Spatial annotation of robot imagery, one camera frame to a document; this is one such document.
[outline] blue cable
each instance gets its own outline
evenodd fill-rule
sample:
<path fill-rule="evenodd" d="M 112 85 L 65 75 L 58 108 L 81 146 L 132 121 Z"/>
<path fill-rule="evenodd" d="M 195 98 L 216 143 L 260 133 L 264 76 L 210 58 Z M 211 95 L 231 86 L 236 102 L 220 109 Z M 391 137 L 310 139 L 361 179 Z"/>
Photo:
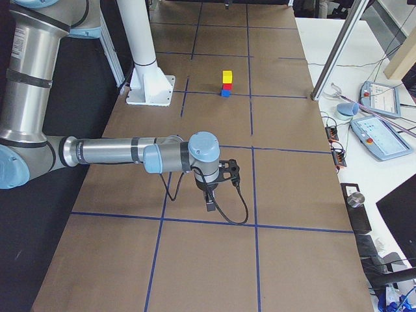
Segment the blue cable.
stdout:
<path fill-rule="evenodd" d="M 400 308 L 404 305 L 404 303 L 406 302 L 406 300 L 408 299 L 408 297 L 410 296 L 410 294 L 416 290 L 416 286 L 414 286 L 414 288 L 412 288 L 403 298 L 402 302 L 398 305 L 398 307 L 395 309 L 395 312 L 399 312 Z"/>

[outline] light blue joint ring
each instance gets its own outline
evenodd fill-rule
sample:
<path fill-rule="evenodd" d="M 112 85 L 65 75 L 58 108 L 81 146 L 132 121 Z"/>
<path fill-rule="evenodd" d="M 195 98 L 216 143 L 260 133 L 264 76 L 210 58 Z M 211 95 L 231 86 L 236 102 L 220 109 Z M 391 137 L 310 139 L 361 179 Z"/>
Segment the light blue joint ring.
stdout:
<path fill-rule="evenodd" d="M 26 184 L 31 174 L 26 162 L 12 149 L 0 145 L 0 189 Z"/>
<path fill-rule="evenodd" d="M 101 37 L 101 26 L 95 28 L 72 28 L 68 37 L 78 39 L 98 39 Z"/>
<path fill-rule="evenodd" d="M 188 150 L 195 159 L 203 163 L 211 163 L 220 157 L 218 139 L 206 131 L 200 131 L 191 136 Z"/>
<path fill-rule="evenodd" d="M 25 8 L 46 8 L 54 5 L 59 0 L 14 0 L 15 4 Z"/>
<path fill-rule="evenodd" d="M 157 144 L 144 148 L 143 163 L 144 169 L 150 174 L 161 174 L 163 172 L 162 155 Z"/>

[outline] black tube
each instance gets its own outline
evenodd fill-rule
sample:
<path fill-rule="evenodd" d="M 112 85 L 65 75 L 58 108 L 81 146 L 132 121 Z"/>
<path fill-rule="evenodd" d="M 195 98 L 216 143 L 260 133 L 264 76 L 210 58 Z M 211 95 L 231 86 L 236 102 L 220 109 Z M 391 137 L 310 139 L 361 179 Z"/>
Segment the black tube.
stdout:
<path fill-rule="evenodd" d="M 390 283 L 397 283 L 399 281 L 408 281 L 413 280 L 416 278 L 416 267 L 409 268 L 407 270 L 398 271 L 389 274 L 383 274 L 381 276 L 377 276 L 373 279 L 370 279 L 370 283 L 373 287 L 375 286 L 382 286 Z"/>

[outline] white mounting plate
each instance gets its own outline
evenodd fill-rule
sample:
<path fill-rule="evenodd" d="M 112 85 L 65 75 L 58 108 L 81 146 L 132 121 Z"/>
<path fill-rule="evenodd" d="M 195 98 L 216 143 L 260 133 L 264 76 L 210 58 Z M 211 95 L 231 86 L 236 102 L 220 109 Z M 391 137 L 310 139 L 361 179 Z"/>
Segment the white mounting plate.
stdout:
<path fill-rule="evenodd" d="M 173 96 L 173 89 L 175 85 L 176 78 L 172 75 L 164 75 L 167 81 L 172 85 L 171 90 L 163 90 L 156 99 L 151 99 L 146 102 L 145 91 L 140 87 L 138 82 L 138 77 L 136 73 L 133 73 L 131 83 L 130 83 L 130 92 L 127 96 L 126 102 L 130 105 L 149 105 L 149 106 L 169 106 L 170 101 Z"/>

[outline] red block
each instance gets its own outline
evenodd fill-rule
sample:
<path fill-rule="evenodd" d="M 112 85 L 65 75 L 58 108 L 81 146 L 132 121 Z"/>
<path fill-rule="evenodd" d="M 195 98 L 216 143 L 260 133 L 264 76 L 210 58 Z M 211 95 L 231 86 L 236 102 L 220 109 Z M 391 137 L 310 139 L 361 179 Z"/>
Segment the red block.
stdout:
<path fill-rule="evenodd" d="M 223 90 L 232 90 L 233 89 L 233 84 L 232 83 L 223 83 L 222 84 L 222 89 Z"/>

